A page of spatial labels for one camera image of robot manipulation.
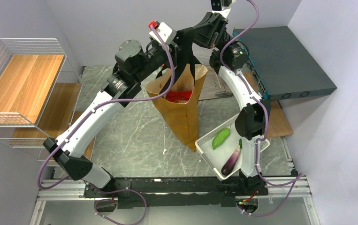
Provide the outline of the red snack packet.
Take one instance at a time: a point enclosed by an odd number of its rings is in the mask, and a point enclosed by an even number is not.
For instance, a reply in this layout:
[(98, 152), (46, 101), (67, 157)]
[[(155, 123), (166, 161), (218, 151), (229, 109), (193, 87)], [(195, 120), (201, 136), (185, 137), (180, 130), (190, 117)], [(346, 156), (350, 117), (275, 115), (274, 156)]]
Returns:
[(192, 90), (186, 91), (170, 91), (166, 94), (165, 99), (173, 103), (185, 104), (189, 101), (192, 96)]

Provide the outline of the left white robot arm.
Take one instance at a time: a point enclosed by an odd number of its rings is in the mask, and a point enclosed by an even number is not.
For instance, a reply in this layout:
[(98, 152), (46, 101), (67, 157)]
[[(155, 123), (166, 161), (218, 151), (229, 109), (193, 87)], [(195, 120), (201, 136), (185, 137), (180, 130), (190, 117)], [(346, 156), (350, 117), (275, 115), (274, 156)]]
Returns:
[(115, 189), (114, 177), (85, 157), (85, 149), (115, 114), (130, 102), (143, 101), (135, 97), (145, 78), (163, 65), (174, 68), (182, 54), (177, 34), (153, 36), (145, 50), (136, 40), (123, 42), (112, 74), (92, 103), (65, 132), (45, 139), (43, 146), (49, 152), (45, 161), (53, 159), (71, 179), (91, 183), (101, 196), (110, 196)]

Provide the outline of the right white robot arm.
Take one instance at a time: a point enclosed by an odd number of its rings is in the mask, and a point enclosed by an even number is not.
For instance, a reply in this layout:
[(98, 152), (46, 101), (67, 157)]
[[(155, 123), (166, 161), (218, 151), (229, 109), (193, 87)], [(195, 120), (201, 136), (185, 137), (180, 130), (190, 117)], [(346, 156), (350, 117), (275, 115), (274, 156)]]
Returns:
[(240, 111), (196, 142), (197, 153), (212, 169), (220, 191), (245, 195), (265, 185), (259, 157), (267, 138), (271, 104), (260, 97), (241, 69), (249, 61), (247, 46), (226, 31), (229, 10), (206, 13), (194, 26), (194, 42), (212, 49), (209, 64), (232, 91)]

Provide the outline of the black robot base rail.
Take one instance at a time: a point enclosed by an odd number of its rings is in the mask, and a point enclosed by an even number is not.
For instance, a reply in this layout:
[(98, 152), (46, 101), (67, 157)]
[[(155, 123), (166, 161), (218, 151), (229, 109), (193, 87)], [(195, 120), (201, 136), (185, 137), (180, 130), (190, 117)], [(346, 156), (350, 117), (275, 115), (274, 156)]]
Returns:
[(294, 177), (268, 177), (268, 183), (259, 177), (230, 177), (220, 181), (214, 177), (172, 178), (117, 178), (112, 189), (101, 193), (83, 181), (65, 180), (58, 186), (41, 190), (38, 202), (90, 201), (98, 212), (115, 209), (160, 206), (219, 205), (235, 207), (241, 204), (255, 211), (257, 201), (263, 198), (273, 203), (274, 198), (311, 197), (306, 177), (292, 183)]

